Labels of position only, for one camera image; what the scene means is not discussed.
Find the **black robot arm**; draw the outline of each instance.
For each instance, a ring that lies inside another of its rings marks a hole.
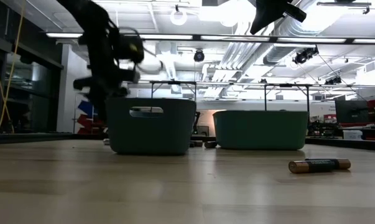
[[[106,121],[105,100],[113,94],[126,95],[120,89],[123,81],[136,81],[135,69],[120,69],[114,61],[127,59],[135,64],[144,59],[144,48],[139,34],[122,35],[109,18],[105,9],[90,0],[57,0],[83,29],[78,39],[88,47],[92,76],[74,81],[74,88],[89,87],[86,97],[98,110],[98,116]]]

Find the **table surface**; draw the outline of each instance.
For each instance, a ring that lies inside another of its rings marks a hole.
[[[350,171],[291,174],[307,157]],[[0,145],[0,224],[375,223],[375,151],[194,148],[186,156],[118,156],[101,141]]]

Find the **teal storage bin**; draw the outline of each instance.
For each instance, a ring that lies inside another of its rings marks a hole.
[[[106,108],[110,146],[118,154],[183,155],[189,148],[194,101],[109,98]]]
[[[304,147],[306,111],[219,111],[216,140],[225,149],[298,150]]]

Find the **battery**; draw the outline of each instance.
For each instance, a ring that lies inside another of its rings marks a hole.
[[[331,160],[291,161],[288,164],[289,171],[293,174],[331,172],[334,166],[335,163]]]
[[[346,170],[351,167],[349,159],[305,159],[305,161],[316,161],[316,160],[329,160],[334,162],[334,169],[337,170]]]

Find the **bin handle cutout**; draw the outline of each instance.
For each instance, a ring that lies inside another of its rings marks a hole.
[[[133,106],[129,114],[133,118],[160,118],[164,115],[164,110],[158,106]]]

